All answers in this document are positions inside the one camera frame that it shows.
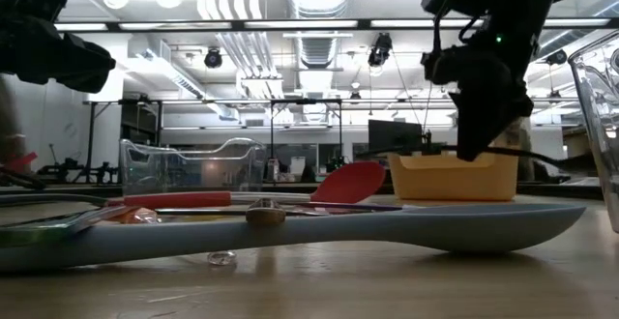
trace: yellow container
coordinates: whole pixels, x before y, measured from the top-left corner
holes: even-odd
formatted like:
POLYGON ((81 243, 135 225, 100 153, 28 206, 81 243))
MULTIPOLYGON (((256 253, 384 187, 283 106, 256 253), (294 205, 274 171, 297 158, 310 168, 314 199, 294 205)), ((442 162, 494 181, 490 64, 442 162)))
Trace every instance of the yellow container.
MULTIPOLYGON (((517 148, 517 141, 503 133, 494 146, 517 148)), ((516 195, 518 157, 481 154, 467 162, 448 154, 389 154, 388 159, 400 199, 509 201, 516 195)))

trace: computer monitor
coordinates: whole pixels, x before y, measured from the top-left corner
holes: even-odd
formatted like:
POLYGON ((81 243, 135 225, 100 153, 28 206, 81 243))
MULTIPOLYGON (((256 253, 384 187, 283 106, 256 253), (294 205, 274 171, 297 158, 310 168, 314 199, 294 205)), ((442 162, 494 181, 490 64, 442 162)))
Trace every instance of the computer monitor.
POLYGON ((420 149, 423 145, 420 124, 368 120, 368 149, 376 151, 399 146, 420 149))

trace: wooden table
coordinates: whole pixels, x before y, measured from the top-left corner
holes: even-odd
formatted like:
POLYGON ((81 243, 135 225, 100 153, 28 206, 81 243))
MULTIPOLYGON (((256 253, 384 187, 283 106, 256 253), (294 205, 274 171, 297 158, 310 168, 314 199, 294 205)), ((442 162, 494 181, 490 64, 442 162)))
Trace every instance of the wooden table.
POLYGON ((58 319, 619 318, 619 235, 601 202, 577 202, 591 208, 565 234, 502 257, 369 242, 241 250, 237 265, 225 267, 200 254, 2 276, 0 311, 58 319))

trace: red spatula head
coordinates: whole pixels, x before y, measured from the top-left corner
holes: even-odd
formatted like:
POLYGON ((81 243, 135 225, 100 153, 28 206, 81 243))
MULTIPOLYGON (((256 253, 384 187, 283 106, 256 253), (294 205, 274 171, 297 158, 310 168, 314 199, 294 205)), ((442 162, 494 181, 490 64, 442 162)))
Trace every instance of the red spatula head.
POLYGON ((354 204, 375 194, 384 181, 382 165, 357 161, 331 173, 311 195, 311 201, 354 204))

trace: red object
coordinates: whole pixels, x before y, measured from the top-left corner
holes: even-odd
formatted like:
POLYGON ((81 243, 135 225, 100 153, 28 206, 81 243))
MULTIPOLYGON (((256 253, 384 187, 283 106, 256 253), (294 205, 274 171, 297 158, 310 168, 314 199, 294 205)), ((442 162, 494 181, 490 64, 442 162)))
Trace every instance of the red object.
MULTIPOLYGON (((375 194, 384 181, 385 168, 382 165, 373 161, 356 161, 331 173, 316 192, 309 195, 309 201, 355 204, 375 194)), ((262 193, 269 197, 269 192, 262 193)), ((132 195, 111 199, 109 204, 147 209, 225 207, 232 204, 232 194, 211 191, 132 195)))
POLYGON ((32 161, 36 159, 37 159, 37 154, 30 153, 22 158, 13 159, 12 161, 6 163, 4 167, 7 169, 11 169, 12 171, 15 171, 17 173, 22 173, 24 167, 32 163, 32 161))

